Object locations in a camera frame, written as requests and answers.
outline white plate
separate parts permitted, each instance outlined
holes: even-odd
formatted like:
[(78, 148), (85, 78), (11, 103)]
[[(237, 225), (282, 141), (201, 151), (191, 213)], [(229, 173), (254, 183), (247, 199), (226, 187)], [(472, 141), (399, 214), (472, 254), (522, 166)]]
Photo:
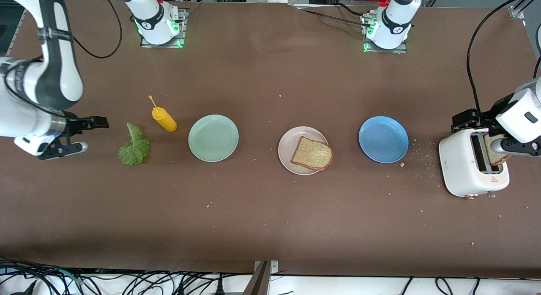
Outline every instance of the white plate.
[(282, 136), (282, 139), (280, 139), (280, 143), (278, 143), (278, 157), (282, 165), (290, 172), (297, 175), (313, 175), (319, 170), (313, 170), (291, 162), (297, 147), (299, 147), (301, 137), (329, 145), (323, 134), (314, 128), (306, 126), (295, 127), (286, 132)]

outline toasted bread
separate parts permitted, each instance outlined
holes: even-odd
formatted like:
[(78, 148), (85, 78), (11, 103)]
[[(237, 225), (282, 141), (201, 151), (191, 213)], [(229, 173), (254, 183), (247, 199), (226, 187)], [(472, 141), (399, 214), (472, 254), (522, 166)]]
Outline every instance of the toasted bread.
[(490, 143), (492, 143), (495, 139), (503, 139), (503, 138), (504, 138), (504, 135), (502, 134), (495, 135), (494, 137), (489, 137), (488, 134), (483, 135), (483, 139), (485, 140), (486, 153), (489, 156), (489, 162), (491, 166), (501, 165), (511, 157), (510, 154), (495, 153), (492, 150), (492, 148), (490, 148)]
[(332, 149), (324, 143), (301, 137), (291, 162), (313, 170), (325, 170), (333, 160)]

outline lettuce leaf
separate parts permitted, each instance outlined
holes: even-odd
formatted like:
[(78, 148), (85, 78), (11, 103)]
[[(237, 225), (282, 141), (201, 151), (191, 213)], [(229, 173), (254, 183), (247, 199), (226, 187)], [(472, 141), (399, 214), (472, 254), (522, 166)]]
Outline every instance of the lettuce leaf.
[(143, 162), (150, 151), (150, 142), (143, 139), (143, 132), (139, 127), (126, 123), (130, 131), (130, 141), (118, 150), (118, 158), (126, 165), (137, 165)]

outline plate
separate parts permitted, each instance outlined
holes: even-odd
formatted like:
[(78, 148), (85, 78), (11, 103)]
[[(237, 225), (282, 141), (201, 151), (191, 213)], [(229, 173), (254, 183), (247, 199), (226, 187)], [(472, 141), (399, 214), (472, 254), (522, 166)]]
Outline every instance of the plate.
[(191, 153), (205, 162), (219, 162), (230, 156), (238, 144), (238, 129), (223, 115), (207, 115), (191, 127), (188, 145)]
[(306, 126), (295, 127), (286, 132), (282, 136), (282, 139), (280, 139), (280, 143), (278, 143), (278, 157), (280, 158), (282, 165), (290, 172), (297, 175), (313, 175), (319, 170), (313, 170), (291, 162), (297, 147), (299, 147), (301, 137), (306, 137), (329, 145), (323, 134), (314, 128)]
[(371, 117), (359, 131), (363, 152), (380, 163), (394, 163), (407, 153), (409, 141), (406, 129), (387, 116)]

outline yellow squeeze bottle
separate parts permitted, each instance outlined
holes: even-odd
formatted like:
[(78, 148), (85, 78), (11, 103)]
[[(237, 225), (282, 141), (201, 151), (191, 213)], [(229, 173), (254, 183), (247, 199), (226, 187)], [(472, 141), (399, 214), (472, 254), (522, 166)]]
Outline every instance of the yellow squeeze bottle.
[(152, 96), (149, 95), (148, 98), (152, 101), (154, 104), (154, 108), (152, 108), (152, 118), (158, 122), (162, 127), (166, 129), (168, 132), (173, 132), (177, 128), (177, 124), (174, 119), (166, 112), (164, 108), (156, 106), (156, 103), (154, 103), (154, 100), (152, 99)]

